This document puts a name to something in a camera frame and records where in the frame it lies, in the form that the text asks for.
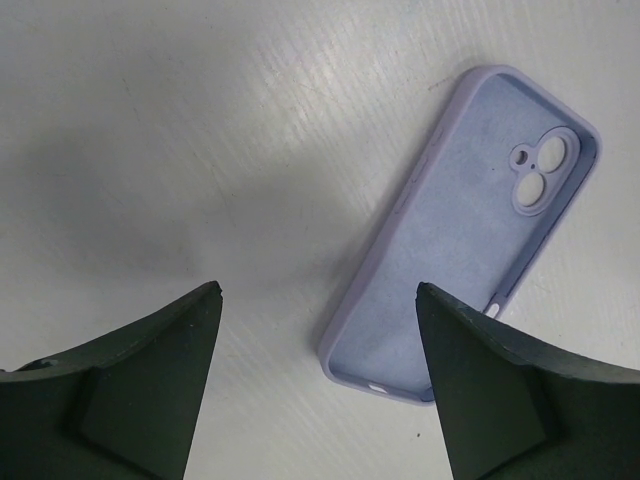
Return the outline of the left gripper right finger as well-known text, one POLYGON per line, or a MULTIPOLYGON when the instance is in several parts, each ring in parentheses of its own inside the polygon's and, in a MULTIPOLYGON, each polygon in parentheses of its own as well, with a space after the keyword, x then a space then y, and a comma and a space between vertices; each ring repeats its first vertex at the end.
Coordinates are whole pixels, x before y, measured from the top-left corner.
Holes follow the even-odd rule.
POLYGON ((639 373, 490 318, 435 285, 416 310, 456 479, 636 479, 639 373))

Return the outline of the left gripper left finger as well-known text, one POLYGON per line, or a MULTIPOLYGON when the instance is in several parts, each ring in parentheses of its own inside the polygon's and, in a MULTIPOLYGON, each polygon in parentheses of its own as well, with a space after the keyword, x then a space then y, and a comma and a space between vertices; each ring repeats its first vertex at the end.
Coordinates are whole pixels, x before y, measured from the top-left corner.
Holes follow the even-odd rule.
POLYGON ((159 311, 1 374, 4 479, 181 479, 223 306, 207 282, 159 311))

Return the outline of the lavender phone case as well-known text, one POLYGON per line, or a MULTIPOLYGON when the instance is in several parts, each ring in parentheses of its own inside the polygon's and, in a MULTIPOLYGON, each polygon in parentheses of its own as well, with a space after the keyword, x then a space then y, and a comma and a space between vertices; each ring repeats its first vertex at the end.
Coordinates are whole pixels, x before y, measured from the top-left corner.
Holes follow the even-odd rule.
POLYGON ((467 71, 320 341, 326 377, 432 403, 418 286, 500 313, 601 151, 588 121, 517 69, 467 71))

